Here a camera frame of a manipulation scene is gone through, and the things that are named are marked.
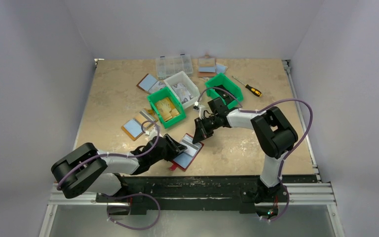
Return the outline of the red card holder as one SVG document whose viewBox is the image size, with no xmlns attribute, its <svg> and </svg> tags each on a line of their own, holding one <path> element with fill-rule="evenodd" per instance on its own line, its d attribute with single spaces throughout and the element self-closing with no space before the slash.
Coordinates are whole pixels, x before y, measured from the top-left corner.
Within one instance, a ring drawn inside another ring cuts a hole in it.
<svg viewBox="0 0 379 237">
<path fill-rule="evenodd" d="M 179 168 L 182 171 L 186 171 L 188 169 L 188 167 L 204 147 L 203 143 L 199 142 L 193 144 L 192 141 L 193 136 L 190 134 L 186 133 L 183 136 L 179 143 L 181 145 L 185 145 L 187 149 L 171 161 L 172 165 L 170 166 L 169 170 L 174 171 Z"/>
</svg>

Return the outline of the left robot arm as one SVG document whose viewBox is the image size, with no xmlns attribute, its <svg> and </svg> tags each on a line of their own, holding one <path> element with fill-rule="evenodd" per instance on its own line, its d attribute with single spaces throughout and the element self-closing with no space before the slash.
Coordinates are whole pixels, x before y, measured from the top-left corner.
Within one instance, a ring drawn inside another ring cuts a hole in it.
<svg viewBox="0 0 379 237">
<path fill-rule="evenodd" d="M 57 190 L 65 198 L 96 192 L 121 202 L 127 197 L 121 174 L 142 174 L 158 161 L 172 161 L 186 149 L 168 134 L 156 136 L 127 154 L 102 154 L 93 143 L 84 143 L 54 163 L 50 170 L 58 183 Z"/>
</svg>

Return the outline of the green bin with gold cards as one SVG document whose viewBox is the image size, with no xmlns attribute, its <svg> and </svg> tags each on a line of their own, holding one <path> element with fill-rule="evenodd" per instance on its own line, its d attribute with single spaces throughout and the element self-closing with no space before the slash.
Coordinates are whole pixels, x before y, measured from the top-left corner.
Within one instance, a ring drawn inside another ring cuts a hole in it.
<svg viewBox="0 0 379 237">
<path fill-rule="evenodd" d="M 170 128 L 186 118 L 181 102 L 168 87 L 149 95 L 147 99 L 164 128 Z"/>
</svg>

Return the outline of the tan open card holder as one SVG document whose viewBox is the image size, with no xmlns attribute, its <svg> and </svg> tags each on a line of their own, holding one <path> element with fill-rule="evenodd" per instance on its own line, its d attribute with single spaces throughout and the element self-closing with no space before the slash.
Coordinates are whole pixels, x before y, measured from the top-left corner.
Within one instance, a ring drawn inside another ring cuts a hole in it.
<svg viewBox="0 0 379 237">
<path fill-rule="evenodd" d="M 155 112 L 152 109 L 140 110 L 132 119 L 128 120 L 121 130 L 132 140 L 136 141 L 143 133 L 142 124 L 146 121 L 157 122 Z"/>
</svg>

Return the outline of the yellow black screwdriver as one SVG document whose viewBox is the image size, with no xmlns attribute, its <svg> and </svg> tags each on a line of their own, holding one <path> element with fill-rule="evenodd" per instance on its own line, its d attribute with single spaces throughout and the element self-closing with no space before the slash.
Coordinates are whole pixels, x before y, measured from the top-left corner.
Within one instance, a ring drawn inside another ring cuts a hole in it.
<svg viewBox="0 0 379 237">
<path fill-rule="evenodd" d="M 262 93 L 258 89 L 256 89 L 255 87 L 252 87 L 249 84 L 246 84 L 246 83 L 242 82 L 240 79 L 238 79 L 235 76 L 232 76 L 232 78 L 234 78 L 235 80 L 237 80 L 239 83 L 243 84 L 245 86 L 245 88 L 248 89 L 255 96 L 257 96 L 257 97 L 261 97 L 262 96 Z"/>
</svg>

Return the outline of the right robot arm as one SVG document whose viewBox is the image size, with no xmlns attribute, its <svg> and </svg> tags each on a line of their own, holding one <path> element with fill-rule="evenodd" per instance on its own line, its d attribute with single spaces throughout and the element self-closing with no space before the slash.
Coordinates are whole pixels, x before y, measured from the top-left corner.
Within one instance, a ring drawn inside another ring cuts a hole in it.
<svg viewBox="0 0 379 237">
<path fill-rule="evenodd" d="M 269 201 L 276 196 L 276 186 L 280 184 L 282 162 L 289 151 L 294 148 L 298 134 L 293 126 L 276 106 L 288 102 L 288 99 L 270 104 L 262 110 L 248 111 L 240 108 L 228 108 L 222 99 L 215 98 L 208 102 L 212 115 L 194 120 L 195 132 L 193 143 L 199 143 L 220 127 L 246 128 L 253 130 L 262 151 L 265 153 L 264 168 L 260 175 L 257 194 L 260 199 Z"/>
</svg>

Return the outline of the silver VIP card stack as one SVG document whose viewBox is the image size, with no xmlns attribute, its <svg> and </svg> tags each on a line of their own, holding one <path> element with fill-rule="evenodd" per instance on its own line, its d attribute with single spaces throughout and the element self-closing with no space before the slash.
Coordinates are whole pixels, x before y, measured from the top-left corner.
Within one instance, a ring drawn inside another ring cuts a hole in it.
<svg viewBox="0 0 379 237">
<path fill-rule="evenodd" d="M 172 89 L 176 93 L 176 95 L 179 97 L 182 104 L 185 104 L 194 98 L 194 96 L 187 89 L 187 87 L 181 82 L 173 85 Z"/>
</svg>

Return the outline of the clear compartment organizer box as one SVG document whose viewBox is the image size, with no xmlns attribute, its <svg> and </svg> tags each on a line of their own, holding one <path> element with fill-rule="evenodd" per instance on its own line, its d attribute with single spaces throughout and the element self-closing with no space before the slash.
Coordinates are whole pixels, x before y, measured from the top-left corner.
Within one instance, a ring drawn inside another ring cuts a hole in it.
<svg viewBox="0 0 379 237">
<path fill-rule="evenodd" d="M 166 79 L 183 71 L 188 76 L 193 74 L 191 56 L 180 54 L 179 56 L 160 56 L 155 59 L 156 74 L 159 79 Z"/>
</svg>

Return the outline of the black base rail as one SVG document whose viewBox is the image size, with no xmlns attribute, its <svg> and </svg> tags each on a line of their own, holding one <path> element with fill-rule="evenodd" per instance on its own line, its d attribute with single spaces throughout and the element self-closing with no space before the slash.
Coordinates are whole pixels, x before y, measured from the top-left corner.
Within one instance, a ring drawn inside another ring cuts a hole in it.
<svg viewBox="0 0 379 237">
<path fill-rule="evenodd" d="M 119 177 L 114 182 L 120 189 L 109 195 L 96 191 L 98 203 L 128 203 L 132 215 L 148 210 L 175 211 L 259 211 L 256 204 L 271 207 L 275 215 L 278 203 L 287 203 L 291 194 L 278 183 L 273 188 L 260 184 L 259 175 L 242 176 L 177 176 Z"/>
</svg>

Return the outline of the brown open card holder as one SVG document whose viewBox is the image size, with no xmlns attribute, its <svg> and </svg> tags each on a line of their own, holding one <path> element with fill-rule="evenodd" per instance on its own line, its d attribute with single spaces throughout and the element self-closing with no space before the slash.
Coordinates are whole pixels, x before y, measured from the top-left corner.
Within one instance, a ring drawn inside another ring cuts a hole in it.
<svg viewBox="0 0 379 237">
<path fill-rule="evenodd" d="M 136 86 L 147 94 L 153 94 L 162 90 L 166 84 L 151 74 L 146 74 Z"/>
</svg>

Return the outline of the white plastic bin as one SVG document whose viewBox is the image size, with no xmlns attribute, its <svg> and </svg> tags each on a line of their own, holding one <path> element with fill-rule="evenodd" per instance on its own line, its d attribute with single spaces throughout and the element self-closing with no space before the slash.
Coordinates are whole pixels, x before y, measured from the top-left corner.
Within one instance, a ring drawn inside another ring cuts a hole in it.
<svg viewBox="0 0 379 237">
<path fill-rule="evenodd" d="M 180 71 L 164 80 L 184 109 L 192 108 L 200 96 L 200 91 L 184 71 Z"/>
</svg>

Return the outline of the green bin with black cards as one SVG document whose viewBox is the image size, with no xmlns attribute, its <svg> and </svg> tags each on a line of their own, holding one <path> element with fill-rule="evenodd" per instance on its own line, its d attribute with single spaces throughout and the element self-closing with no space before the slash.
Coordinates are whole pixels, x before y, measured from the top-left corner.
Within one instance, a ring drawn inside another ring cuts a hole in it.
<svg viewBox="0 0 379 237">
<path fill-rule="evenodd" d="M 220 97 L 229 109 L 240 107 L 239 103 L 244 100 L 241 88 L 223 73 L 217 74 L 209 79 L 205 83 L 205 86 L 207 88 L 213 88 L 206 91 L 207 96 L 212 99 Z"/>
</svg>

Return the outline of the black VIP card stack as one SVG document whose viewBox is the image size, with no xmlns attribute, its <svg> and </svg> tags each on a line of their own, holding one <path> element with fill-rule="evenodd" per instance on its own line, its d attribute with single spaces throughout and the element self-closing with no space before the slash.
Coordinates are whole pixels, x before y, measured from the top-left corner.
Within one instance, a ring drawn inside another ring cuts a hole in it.
<svg viewBox="0 0 379 237">
<path fill-rule="evenodd" d="M 230 93 L 223 85 L 218 85 L 215 91 L 223 99 L 225 104 L 229 104 L 234 101 L 233 94 Z"/>
</svg>

